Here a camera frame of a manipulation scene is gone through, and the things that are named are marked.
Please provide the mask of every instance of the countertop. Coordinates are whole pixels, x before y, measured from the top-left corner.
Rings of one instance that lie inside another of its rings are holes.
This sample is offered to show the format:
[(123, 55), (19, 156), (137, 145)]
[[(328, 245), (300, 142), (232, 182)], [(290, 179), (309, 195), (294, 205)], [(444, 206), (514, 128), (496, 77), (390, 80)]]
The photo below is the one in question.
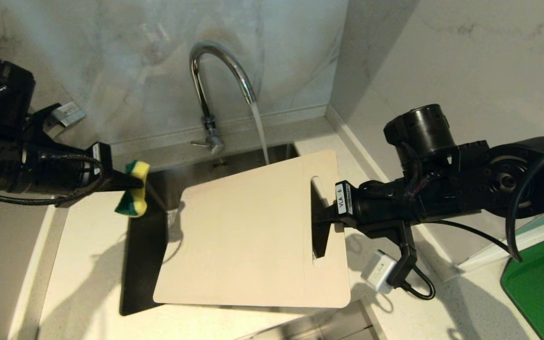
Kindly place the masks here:
[[(270, 145), (293, 142), (300, 154), (334, 149), (341, 179), (352, 183), (369, 179), (325, 118), (267, 127), (266, 137)], [(226, 136), (225, 140), (231, 150), (257, 147), (255, 133)], [(117, 159), (136, 157), (159, 170), (193, 161), (189, 150), (184, 145), (169, 146)], [(232, 340), (315, 312), (312, 308), (163, 305), (121, 316), (128, 218), (114, 212), (120, 198), (120, 192), (97, 193), (69, 209), (43, 304), (39, 339)], [(347, 229), (346, 245), (352, 300), (362, 298), (371, 304), (374, 326), (382, 339), (536, 338), (499, 286), (503, 263), (448, 282), (440, 282), (432, 272), (438, 297), (420, 301), (400, 289), (377, 295), (361, 280), (360, 273), (376, 249), (396, 254), (398, 250), (389, 241), (371, 240)], [(409, 280), (417, 287), (416, 278)]]

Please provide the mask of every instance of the chrome faucet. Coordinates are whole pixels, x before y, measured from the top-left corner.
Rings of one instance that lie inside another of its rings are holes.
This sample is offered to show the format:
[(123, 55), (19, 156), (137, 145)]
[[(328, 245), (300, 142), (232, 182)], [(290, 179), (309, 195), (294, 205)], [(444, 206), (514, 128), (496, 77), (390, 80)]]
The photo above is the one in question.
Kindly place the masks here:
[(249, 105), (255, 103), (255, 93), (253, 92), (253, 87), (251, 86), (251, 82), (249, 82), (247, 74), (231, 52), (213, 41), (200, 41), (195, 43), (190, 51), (190, 71), (192, 71), (192, 80), (195, 83), (198, 100), (201, 103), (201, 108), (203, 108), (203, 125), (205, 127), (207, 139), (205, 142), (192, 142), (192, 145), (207, 146), (208, 148), (211, 148), (211, 154), (215, 155), (222, 152), (225, 145), (220, 136), (220, 132), (215, 125), (215, 116), (209, 112), (209, 104), (207, 103), (207, 97), (205, 97), (205, 92), (203, 91), (203, 86), (201, 84), (199, 58), (206, 53), (213, 54), (220, 58), (220, 60), (222, 60), (222, 62), (224, 62), (231, 70), (239, 83), (242, 95)]

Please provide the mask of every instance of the white cutting board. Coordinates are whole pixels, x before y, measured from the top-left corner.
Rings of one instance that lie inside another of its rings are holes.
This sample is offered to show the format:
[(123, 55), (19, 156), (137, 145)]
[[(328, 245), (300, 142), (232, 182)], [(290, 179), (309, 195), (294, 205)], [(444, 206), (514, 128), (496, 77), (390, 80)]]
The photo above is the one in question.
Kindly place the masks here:
[(350, 300), (345, 239), (331, 225), (314, 259), (310, 183), (334, 200), (334, 151), (312, 153), (187, 188), (183, 241), (169, 243), (154, 301), (234, 306), (344, 307)]

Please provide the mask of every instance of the sink basin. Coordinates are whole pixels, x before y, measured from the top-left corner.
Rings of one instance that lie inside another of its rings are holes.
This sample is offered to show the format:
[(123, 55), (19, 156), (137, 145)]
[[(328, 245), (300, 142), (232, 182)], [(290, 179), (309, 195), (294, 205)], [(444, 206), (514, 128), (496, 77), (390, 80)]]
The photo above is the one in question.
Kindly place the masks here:
[[(270, 163), (298, 157), (293, 144), (268, 148)], [(158, 273), (168, 242), (181, 246), (181, 231), (173, 228), (175, 212), (187, 187), (264, 166), (261, 149), (220, 159), (176, 166), (152, 172), (146, 183), (148, 209), (130, 219), (121, 279), (121, 315), (129, 315), (160, 304), (153, 301)]]

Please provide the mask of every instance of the yellow sponge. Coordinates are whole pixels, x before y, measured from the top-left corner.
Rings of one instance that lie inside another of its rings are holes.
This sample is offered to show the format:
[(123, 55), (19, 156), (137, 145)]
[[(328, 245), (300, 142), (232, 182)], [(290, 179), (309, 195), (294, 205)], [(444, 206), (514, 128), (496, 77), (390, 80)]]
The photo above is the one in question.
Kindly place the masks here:
[(146, 176), (151, 166), (143, 161), (132, 161), (125, 166), (125, 173), (142, 180), (144, 186), (125, 191), (115, 212), (129, 217), (140, 217), (146, 212)]

